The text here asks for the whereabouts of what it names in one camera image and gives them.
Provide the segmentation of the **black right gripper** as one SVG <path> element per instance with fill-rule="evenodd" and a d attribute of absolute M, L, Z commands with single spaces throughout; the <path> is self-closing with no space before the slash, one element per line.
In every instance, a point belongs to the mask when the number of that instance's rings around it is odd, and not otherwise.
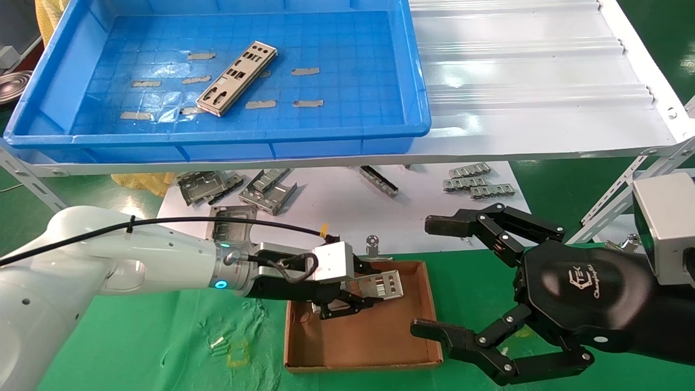
<path fill-rule="evenodd" d="M 693 287 L 659 284 L 646 256 L 567 247 L 559 243 L 563 227 L 504 204 L 427 216 L 425 232 L 477 237 L 504 264 L 519 267 L 515 299 L 521 304 L 484 331 L 420 318 L 410 323 L 412 336 L 439 342 L 450 359 L 474 364 L 499 386 L 583 373 L 594 358 L 580 345 L 693 364 Z M 541 245 L 525 253 L 512 235 Z M 561 351 L 517 359 L 502 354 L 499 344 L 526 324 Z"/>

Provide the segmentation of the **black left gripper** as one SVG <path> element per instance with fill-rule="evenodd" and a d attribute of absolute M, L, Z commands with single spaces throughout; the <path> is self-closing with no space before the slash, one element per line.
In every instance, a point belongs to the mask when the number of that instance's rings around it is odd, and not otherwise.
<path fill-rule="evenodd" d="M 361 259 L 354 259 L 353 264 L 355 273 L 359 275 L 376 275 L 382 272 L 382 270 L 375 269 L 370 262 Z M 384 301 L 384 299 L 380 298 L 362 298 L 358 295 L 353 295 L 342 289 L 339 282 L 302 281 L 290 283 L 282 278 L 256 278 L 251 284 L 249 297 L 251 299 L 288 300 L 321 304 L 319 317 L 322 321 L 352 316 Z M 338 299 L 345 302 L 347 307 L 337 310 L 330 309 L 328 304 Z"/>

